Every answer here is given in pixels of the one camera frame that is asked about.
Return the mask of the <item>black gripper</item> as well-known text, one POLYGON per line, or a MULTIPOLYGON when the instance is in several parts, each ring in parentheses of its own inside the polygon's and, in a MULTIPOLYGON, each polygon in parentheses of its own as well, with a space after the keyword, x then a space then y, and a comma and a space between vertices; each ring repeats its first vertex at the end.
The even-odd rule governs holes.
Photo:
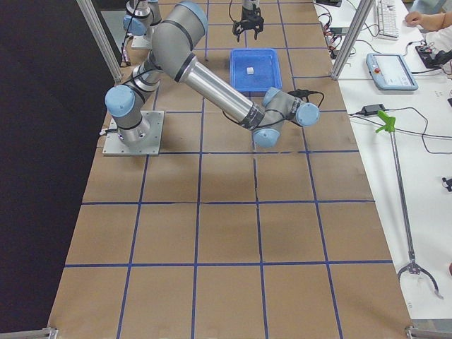
POLYGON ((242 7, 242 16, 240 21, 232 21, 232 34, 240 36, 244 30, 253 30, 254 38, 263 31, 264 18, 261 15, 261 9, 257 5, 252 5, 250 9, 242 7))

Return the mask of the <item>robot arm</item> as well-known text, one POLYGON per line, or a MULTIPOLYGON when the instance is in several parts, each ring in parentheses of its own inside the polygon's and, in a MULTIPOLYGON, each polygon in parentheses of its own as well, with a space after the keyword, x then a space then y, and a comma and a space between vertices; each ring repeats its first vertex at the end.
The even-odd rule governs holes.
MULTIPOLYGON (((261 15, 260 1, 242 1, 241 18, 235 20, 229 3, 228 15, 232 21, 232 34, 239 38, 244 31, 253 30, 254 39, 263 31, 264 18, 261 15)), ((123 26, 126 35, 150 37, 153 28, 162 21, 158 1, 127 1, 123 26)))
POLYGON ((110 88, 105 95, 107 111, 117 125, 121 145, 137 146, 152 139, 153 123, 141 107, 160 85, 166 73, 178 83, 185 83, 224 113, 237 125, 252 131, 261 147, 273 147, 285 121, 300 126, 314 125, 320 118, 316 105, 305 102, 277 88, 270 88, 258 105, 216 76, 198 61, 193 48, 207 33, 208 19, 203 9, 192 1, 179 2, 168 17, 162 18, 157 1, 130 1, 124 25, 135 35, 153 28, 147 59, 137 66, 123 84, 110 88))

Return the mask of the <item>person hand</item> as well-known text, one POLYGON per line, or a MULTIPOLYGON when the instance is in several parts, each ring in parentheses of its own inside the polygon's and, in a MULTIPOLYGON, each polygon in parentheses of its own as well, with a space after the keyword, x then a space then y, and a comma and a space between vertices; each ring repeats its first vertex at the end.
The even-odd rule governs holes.
POLYGON ((428 15, 425 15, 425 14, 417 12, 417 11, 409 12, 409 14, 407 14, 405 16, 405 23, 406 23, 406 25, 409 25, 409 26, 416 26, 416 25, 423 26, 424 24, 426 24, 428 22, 427 17, 428 17, 428 15))

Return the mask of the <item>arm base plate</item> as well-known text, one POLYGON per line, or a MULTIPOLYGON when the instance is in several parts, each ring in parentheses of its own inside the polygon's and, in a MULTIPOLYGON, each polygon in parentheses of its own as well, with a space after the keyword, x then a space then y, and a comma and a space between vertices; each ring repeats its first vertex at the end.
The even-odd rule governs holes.
POLYGON ((158 156, 162 139, 165 113, 142 110, 142 121, 134 129, 117 127, 113 118, 105 134, 103 155, 105 156, 158 156))
POLYGON ((164 49, 169 47, 176 28, 173 20, 149 24, 132 19, 129 32, 133 35, 133 48, 164 49))

